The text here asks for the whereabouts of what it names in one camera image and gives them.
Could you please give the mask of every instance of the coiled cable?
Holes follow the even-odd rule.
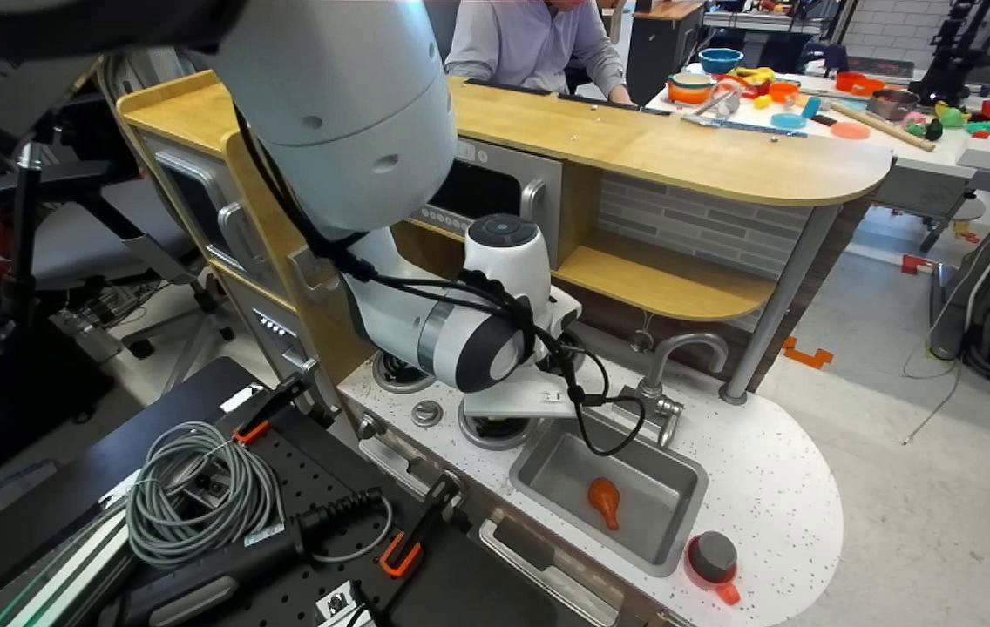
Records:
[[[125,499],[127,546],[154,568],[183,564],[283,520],[276,474],[205,420],[157,434]]]

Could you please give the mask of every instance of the sink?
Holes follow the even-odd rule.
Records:
[[[599,450],[625,440],[625,433],[610,427],[599,414],[585,414],[585,425]],[[610,478],[620,489],[620,528],[612,533],[590,506],[590,483],[596,478]],[[677,570],[707,489],[704,465],[641,440],[617,456],[596,456],[576,420],[546,420],[514,461],[511,479],[549,511],[657,578]]]

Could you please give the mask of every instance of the white countertop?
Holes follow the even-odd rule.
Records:
[[[612,390],[636,382],[620,367],[610,367],[610,377]],[[810,608],[836,575],[842,546],[841,489],[804,427],[768,396],[748,396],[742,406],[721,405],[713,382],[690,371],[683,387],[668,387],[688,405],[674,450],[707,469],[690,537],[719,528],[740,549],[735,589],[742,602],[725,606],[698,589],[683,568],[654,578],[514,489],[509,469],[518,450],[469,445],[456,425],[456,390],[432,382],[418,395],[390,395],[368,367],[358,367],[341,395],[690,623],[779,623]],[[447,419],[432,427],[415,425],[412,406],[418,400],[438,400]]]
[[[836,82],[832,80],[824,80],[824,77],[786,77],[786,80],[799,80],[804,95],[836,95]],[[667,87],[645,106],[653,110],[683,110],[679,106],[674,106],[667,97]],[[768,110],[755,110],[753,102],[742,97],[740,106],[740,114],[732,123],[748,123],[748,126],[770,126],[770,114],[779,110],[779,106],[770,106]],[[810,135],[829,135],[826,126],[820,123],[810,123],[804,126]],[[965,130],[943,130],[943,135],[937,138],[937,145],[926,153],[926,149],[916,149],[903,138],[893,138],[877,130],[870,130],[870,135],[865,144],[873,144],[873,145],[884,145],[900,168],[910,168],[910,171],[934,171],[934,173],[955,173],[955,176],[973,176],[975,168],[961,168],[958,158],[961,149],[968,145],[968,132]]]

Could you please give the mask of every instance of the wooden shelf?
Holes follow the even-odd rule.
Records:
[[[775,283],[607,237],[576,247],[555,280],[668,319],[735,319],[761,309]]]

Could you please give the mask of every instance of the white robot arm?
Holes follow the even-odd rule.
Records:
[[[491,218],[467,237],[467,267],[499,283],[504,303],[531,303],[531,316],[432,287],[432,276],[395,247],[390,224],[427,203],[456,144],[420,0],[174,0],[172,7],[159,22],[143,22],[167,2],[0,0],[0,54],[62,54],[66,45],[68,53],[203,45],[265,145],[288,218],[311,241],[372,267],[372,280],[344,276],[372,345],[463,395],[491,390],[527,359],[543,356],[534,328],[556,334],[580,303],[549,287],[535,226]],[[534,370],[523,370],[504,390],[534,382]],[[487,419],[523,411],[504,405],[523,395],[504,390],[477,396],[495,411]],[[527,400],[531,414],[573,414],[569,396],[555,390],[534,396],[546,406]]]

